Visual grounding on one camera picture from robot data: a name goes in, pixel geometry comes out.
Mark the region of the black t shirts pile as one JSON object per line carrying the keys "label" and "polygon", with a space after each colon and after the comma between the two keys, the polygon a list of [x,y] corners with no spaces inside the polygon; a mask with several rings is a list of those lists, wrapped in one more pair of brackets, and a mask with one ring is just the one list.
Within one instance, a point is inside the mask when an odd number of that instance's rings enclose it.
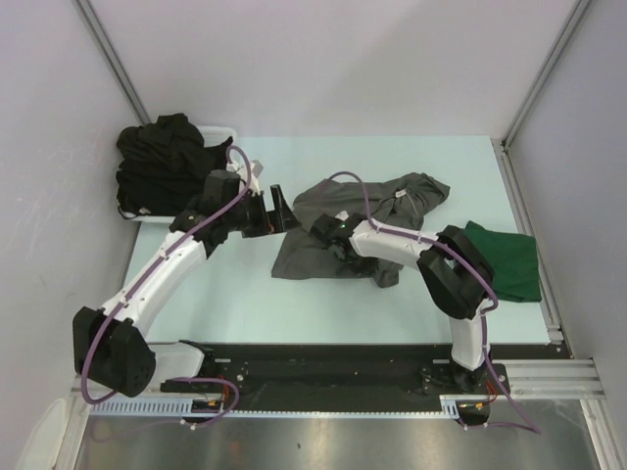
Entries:
{"label": "black t shirts pile", "polygon": [[226,168],[227,133],[209,146],[200,128],[177,113],[125,128],[117,141],[118,210],[125,219],[172,217],[203,190],[208,174]]}

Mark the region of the grey t shirt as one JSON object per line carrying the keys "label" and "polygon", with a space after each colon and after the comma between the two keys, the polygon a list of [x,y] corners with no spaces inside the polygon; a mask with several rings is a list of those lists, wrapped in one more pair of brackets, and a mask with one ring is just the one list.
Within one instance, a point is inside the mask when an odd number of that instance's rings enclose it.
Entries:
{"label": "grey t shirt", "polygon": [[[415,172],[385,182],[367,182],[365,187],[375,220],[415,230],[422,228],[425,216],[443,204],[451,191],[436,178]],[[401,265],[381,259],[348,264],[310,234],[320,215],[364,214],[365,206],[357,182],[324,179],[298,195],[293,213],[300,226],[286,233],[271,276],[286,280],[370,278],[382,289],[398,285]]]}

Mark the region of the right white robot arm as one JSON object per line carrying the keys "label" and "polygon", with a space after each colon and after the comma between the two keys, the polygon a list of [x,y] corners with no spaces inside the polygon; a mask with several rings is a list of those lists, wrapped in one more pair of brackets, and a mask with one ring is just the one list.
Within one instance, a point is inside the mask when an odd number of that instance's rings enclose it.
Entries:
{"label": "right white robot arm", "polygon": [[499,306],[494,269],[460,228],[449,225],[440,232],[422,232],[361,214],[323,214],[310,234],[351,267],[386,260],[418,271],[432,302],[450,320],[454,387],[474,393],[486,383],[486,314]]}

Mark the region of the white plastic basket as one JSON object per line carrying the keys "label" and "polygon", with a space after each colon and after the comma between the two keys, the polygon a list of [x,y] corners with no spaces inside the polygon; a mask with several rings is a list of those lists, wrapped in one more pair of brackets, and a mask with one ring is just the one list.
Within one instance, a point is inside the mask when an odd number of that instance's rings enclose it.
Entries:
{"label": "white plastic basket", "polygon": [[[231,127],[201,125],[198,127],[198,129],[207,147],[216,146],[224,142],[228,138],[232,138],[233,140],[237,139],[237,132]],[[139,223],[170,225],[174,220],[173,216],[139,214],[129,211],[123,211],[122,209],[119,209],[119,214],[124,220],[130,220]]]}

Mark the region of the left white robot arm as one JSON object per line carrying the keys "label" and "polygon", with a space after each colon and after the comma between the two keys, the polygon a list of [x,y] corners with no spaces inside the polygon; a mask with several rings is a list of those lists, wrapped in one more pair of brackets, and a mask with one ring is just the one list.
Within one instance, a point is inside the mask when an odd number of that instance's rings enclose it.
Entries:
{"label": "left white robot arm", "polygon": [[179,341],[151,348],[146,335],[184,278],[231,233],[257,238],[298,227],[281,187],[271,186],[270,196],[271,211],[256,176],[246,169],[212,171],[203,193],[174,218],[133,280],[99,308],[85,306],[74,316],[74,368],[84,393],[90,382],[129,398],[170,380],[183,379],[198,392],[215,383],[217,369],[201,347]]}

